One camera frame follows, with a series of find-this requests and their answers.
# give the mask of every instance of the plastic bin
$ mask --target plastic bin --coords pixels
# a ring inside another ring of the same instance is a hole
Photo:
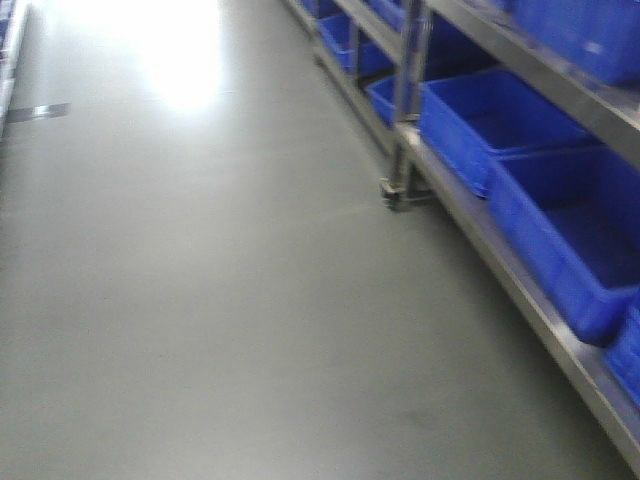
[[[640,79],[636,0],[526,0],[516,4],[515,20],[605,83]]]
[[[420,133],[478,196],[492,160],[593,142],[513,74],[494,70],[423,85]]]
[[[605,354],[606,363],[640,405],[640,299],[625,316],[620,335]]]
[[[396,31],[404,25],[405,11],[402,0],[370,0],[371,8]]]
[[[318,21],[318,31],[325,44],[331,50],[334,57],[347,73],[354,71],[354,51],[349,48],[349,26],[351,20],[341,13]],[[393,67],[391,60],[387,58],[380,48],[362,34],[360,45],[360,74],[372,75],[387,68]]]
[[[396,114],[395,105],[396,77],[383,78],[367,87],[367,93],[371,98],[371,104],[382,121],[388,126],[393,125]],[[411,98],[407,95],[407,110],[410,107]]]
[[[604,146],[492,171],[497,225],[576,336],[606,345],[640,286],[640,173]]]
[[[302,0],[302,5],[315,18],[324,18],[340,13],[340,8],[333,0]]]

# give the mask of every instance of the metal shelf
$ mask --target metal shelf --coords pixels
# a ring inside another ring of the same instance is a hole
[[[313,18],[306,8],[302,6],[300,0],[282,0],[284,4],[291,10],[291,13],[296,17],[300,25],[306,30],[307,33],[312,34],[316,29],[316,19]]]
[[[389,130],[382,122],[366,94],[358,88],[353,78],[345,73],[318,36],[314,36],[312,45],[314,56],[325,67],[342,94],[369,129],[374,140],[386,154],[392,155],[395,145],[393,130]]]
[[[4,131],[5,119],[11,102],[15,82],[15,68],[20,55],[28,12],[29,0],[17,0],[9,21],[2,50],[0,64],[0,137]]]
[[[640,168],[639,90],[594,80],[483,0],[422,1]]]
[[[396,126],[408,159],[522,311],[636,475],[640,475],[640,411],[603,363],[602,351],[580,342],[504,240],[483,201],[462,184],[410,123]]]
[[[362,0],[334,0],[396,65],[402,62],[402,38]]]

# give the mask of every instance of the blue plastic bin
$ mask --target blue plastic bin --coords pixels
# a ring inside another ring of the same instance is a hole
[[[640,297],[629,308],[620,335],[605,354],[609,368],[640,405]]]
[[[355,60],[354,51],[349,48],[350,24],[351,20],[344,13],[318,21],[318,31],[322,39],[347,73],[353,73]],[[360,74],[372,75],[391,67],[393,67],[393,62],[366,35],[362,34]]]
[[[324,18],[340,13],[340,8],[333,0],[302,0],[302,5],[315,18]]]
[[[371,8],[396,31],[404,25],[405,11],[402,0],[370,0]]]
[[[497,225],[576,336],[607,344],[640,286],[640,173],[604,146],[492,171]]]
[[[495,70],[426,82],[420,133],[478,196],[492,160],[593,142],[515,75]]]
[[[371,104],[382,121],[388,126],[393,125],[393,120],[396,114],[395,105],[395,85],[396,77],[383,78],[375,83],[372,83],[367,87],[367,93],[371,98]],[[406,109],[410,108],[411,97],[407,95]]]
[[[515,6],[524,30],[605,83],[640,79],[640,2],[526,0]]]

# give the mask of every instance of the shelving unit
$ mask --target shelving unit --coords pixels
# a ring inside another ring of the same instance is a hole
[[[421,80],[415,78],[415,72],[423,71],[428,61],[430,23],[433,15],[440,15],[640,168],[640,90],[610,87],[594,80],[520,31],[508,14],[486,0],[405,0],[408,18],[402,34],[361,0],[335,1],[393,59],[399,85],[409,79]],[[414,53],[407,30],[418,16],[426,22]],[[426,180],[640,478],[640,409],[604,364],[603,352],[574,336],[495,226],[487,203],[469,192],[422,140],[414,123],[408,121],[411,116],[406,114],[411,112],[402,111],[406,93],[396,94],[399,121],[390,131],[358,87],[358,79],[344,73],[317,35],[312,42],[319,63],[393,160],[389,179],[381,183],[387,198],[394,194],[394,200],[402,201],[411,195],[415,183],[411,172]]]
[[[483,0],[429,0],[428,8],[640,168],[640,90],[610,87],[583,73]]]
[[[331,76],[334,83],[340,89],[347,101],[351,104],[362,122],[371,132],[380,148],[387,154],[392,155],[395,145],[394,133],[382,122],[380,117],[371,107],[371,103],[366,94],[358,87],[357,82],[347,76],[344,70],[331,56],[322,40],[315,36],[313,38],[313,54],[320,65]]]
[[[0,137],[4,131],[5,119],[11,102],[15,69],[20,55],[28,12],[29,0],[16,0],[2,49],[0,60]]]
[[[362,0],[334,0],[396,64],[402,62],[402,38]]]

